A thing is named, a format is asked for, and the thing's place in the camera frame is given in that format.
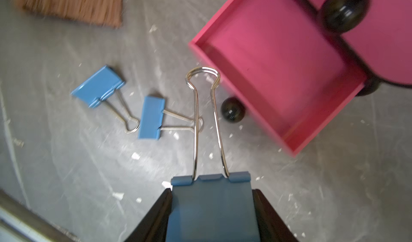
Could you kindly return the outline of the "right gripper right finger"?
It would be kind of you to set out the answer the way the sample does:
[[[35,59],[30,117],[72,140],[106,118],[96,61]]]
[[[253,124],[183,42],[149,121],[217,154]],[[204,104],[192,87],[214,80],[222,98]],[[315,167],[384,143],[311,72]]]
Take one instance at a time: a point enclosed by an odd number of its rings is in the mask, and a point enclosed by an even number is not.
[[[254,208],[261,242],[298,242],[259,189],[253,189]]]

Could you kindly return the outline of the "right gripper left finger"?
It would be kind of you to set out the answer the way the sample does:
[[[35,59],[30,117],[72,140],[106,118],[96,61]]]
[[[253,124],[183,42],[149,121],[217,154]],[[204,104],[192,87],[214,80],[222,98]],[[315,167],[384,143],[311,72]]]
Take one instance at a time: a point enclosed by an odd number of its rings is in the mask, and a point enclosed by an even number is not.
[[[124,242],[165,242],[172,199],[172,190],[165,189]]]

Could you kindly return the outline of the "blue binder clip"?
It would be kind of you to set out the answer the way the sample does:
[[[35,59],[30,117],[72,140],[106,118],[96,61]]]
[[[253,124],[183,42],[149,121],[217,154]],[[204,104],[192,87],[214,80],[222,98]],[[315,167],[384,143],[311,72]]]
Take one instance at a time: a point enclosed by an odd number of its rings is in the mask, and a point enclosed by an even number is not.
[[[91,109],[95,109],[100,105],[106,106],[123,122],[125,133],[132,134],[140,128],[140,120],[131,113],[120,92],[125,83],[110,66],[106,65],[75,88],[70,94],[83,101]],[[126,118],[108,101],[112,95],[117,96],[123,110],[127,114]]]
[[[188,123],[194,123],[193,118],[189,118],[185,115],[181,115],[179,113],[167,110],[165,108],[165,104],[165,98],[155,96],[146,96],[144,98],[142,117],[138,130],[139,139],[159,140],[161,136],[161,131],[181,130],[194,132],[194,125],[174,127],[163,126],[164,115],[169,115],[171,117]]]
[[[211,87],[218,147],[224,172],[197,175],[200,114],[198,91],[191,78],[199,73],[215,76]],[[196,67],[186,75],[186,83],[194,93],[194,165],[191,176],[173,177],[172,204],[168,216],[167,242],[258,242],[251,175],[249,172],[230,173],[224,154],[218,119],[215,90],[220,74],[210,67]]]

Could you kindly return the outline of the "black pink drawer cabinet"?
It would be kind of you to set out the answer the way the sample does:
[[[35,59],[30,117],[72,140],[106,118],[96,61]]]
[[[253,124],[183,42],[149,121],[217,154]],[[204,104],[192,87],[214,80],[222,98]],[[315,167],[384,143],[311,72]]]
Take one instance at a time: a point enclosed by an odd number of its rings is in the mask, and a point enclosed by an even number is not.
[[[326,0],[227,0],[190,48],[289,154],[297,155],[375,79],[412,86],[412,0],[367,0],[334,36]]]

